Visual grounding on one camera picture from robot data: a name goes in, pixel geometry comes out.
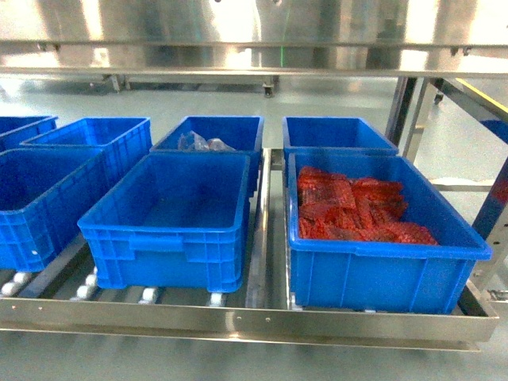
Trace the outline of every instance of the yellow stripe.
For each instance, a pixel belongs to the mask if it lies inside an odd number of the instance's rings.
[[[495,99],[492,99],[487,94],[485,94],[482,91],[478,90],[476,87],[470,85],[469,83],[467,83],[463,79],[457,78],[456,80],[459,81],[460,83],[462,83],[464,86],[466,86],[469,90],[474,91],[475,93],[477,93],[477,95],[479,95],[483,99],[487,100],[488,102],[492,103],[494,106],[498,107],[499,109],[503,110],[505,113],[508,114],[508,107],[503,106],[501,103],[499,103]]]

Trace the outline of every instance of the stainless steel frame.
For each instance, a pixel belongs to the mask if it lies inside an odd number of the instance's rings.
[[[276,297],[286,298],[285,305],[291,306],[286,292],[289,272],[273,268],[267,261],[267,239],[274,229],[267,226],[271,152],[264,149],[245,308],[241,300],[235,307],[227,303],[212,307],[55,300],[57,283],[65,282],[71,276],[70,270],[86,263],[89,255],[87,245],[78,237],[59,257],[61,260],[37,275],[19,297],[0,298],[0,329],[454,351],[475,351],[475,342],[489,340],[498,316],[472,283],[468,283],[452,315],[281,310],[273,307],[276,303],[268,303],[265,291],[270,293],[268,299],[279,293]],[[281,160],[281,152],[274,153],[273,167],[280,169],[277,160]],[[277,247],[278,252],[272,254],[289,261],[285,244],[278,242]],[[276,273],[283,277],[285,287],[265,290],[267,274]]]
[[[417,77],[427,78],[403,149],[413,160],[432,86],[478,120],[480,114],[508,120],[506,110],[466,83],[437,81],[506,78],[506,14],[508,3],[490,0],[7,1],[0,2],[0,75],[106,75],[116,90],[129,87],[130,75],[397,76],[387,129],[397,144]],[[270,96],[269,77],[264,87]],[[435,182],[445,191],[490,190],[475,227],[495,258],[479,264],[449,316],[295,306],[284,242],[267,249],[274,229],[283,229],[282,218],[267,226],[271,171],[281,168],[281,151],[265,149],[248,279],[237,293],[198,294],[190,302],[180,296],[191,291],[131,287],[133,302],[112,302],[116,294],[108,299],[110,291],[97,289],[88,247],[77,237],[40,274],[0,271],[0,283],[15,283],[8,298],[0,295],[0,329],[466,351],[489,340],[498,317],[477,287],[485,287],[508,251],[508,162],[493,185]],[[69,283],[74,288],[65,294]]]

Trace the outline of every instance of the clear plastic bag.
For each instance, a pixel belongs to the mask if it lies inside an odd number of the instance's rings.
[[[229,147],[226,143],[217,137],[208,140],[208,148],[210,151],[236,151],[235,148]]]
[[[180,151],[236,151],[235,148],[229,147],[219,138],[205,140],[204,137],[190,131],[189,133],[182,134],[178,139],[178,150]]]
[[[209,151],[208,142],[204,137],[194,131],[180,135],[178,139],[178,150],[180,151]]]

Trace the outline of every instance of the white roller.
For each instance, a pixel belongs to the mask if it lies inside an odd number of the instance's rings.
[[[12,296],[21,288],[21,284],[15,282],[8,282],[2,286],[2,294],[4,296]]]
[[[213,292],[210,295],[210,306],[211,307],[222,306],[222,294],[220,292]]]
[[[158,295],[157,287],[147,287],[143,290],[139,304],[153,304],[156,302]]]
[[[14,274],[13,281],[15,283],[25,284],[30,278],[32,278],[32,274],[29,272],[17,272]]]
[[[96,274],[90,274],[85,279],[85,285],[89,287],[96,287],[97,286],[97,276]]]
[[[93,292],[94,292],[93,287],[88,287],[88,286],[83,285],[83,286],[79,286],[78,291],[76,292],[76,295],[80,299],[87,300],[90,298],[90,296],[92,296]]]

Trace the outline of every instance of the blue plastic bin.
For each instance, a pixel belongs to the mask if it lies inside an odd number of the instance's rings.
[[[409,203],[402,220],[427,227],[440,246],[300,238],[296,179],[306,165],[402,182]],[[291,288],[301,306],[449,314],[475,262],[491,258],[480,235],[402,157],[290,154],[288,170]]]
[[[78,219],[107,189],[100,149],[1,153],[0,268],[43,270],[79,233]]]
[[[262,117],[242,116],[192,116],[185,117],[180,124],[157,143],[152,151],[177,151],[179,138],[190,131],[201,135],[206,140],[215,137],[237,150],[236,153],[249,155],[251,169],[249,172],[249,196],[257,189],[257,178],[260,169],[261,144],[263,143]]]
[[[56,128],[58,117],[0,117],[0,152],[19,148],[19,144]]]
[[[358,117],[285,117],[284,159],[296,152],[397,155],[398,148]]]
[[[78,225],[103,288],[234,292],[248,229],[249,157],[151,153]]]
[[[110,186],[152,147],[147,117],[85,117],[22,143],[25,147],[97,147],[106,152]]]

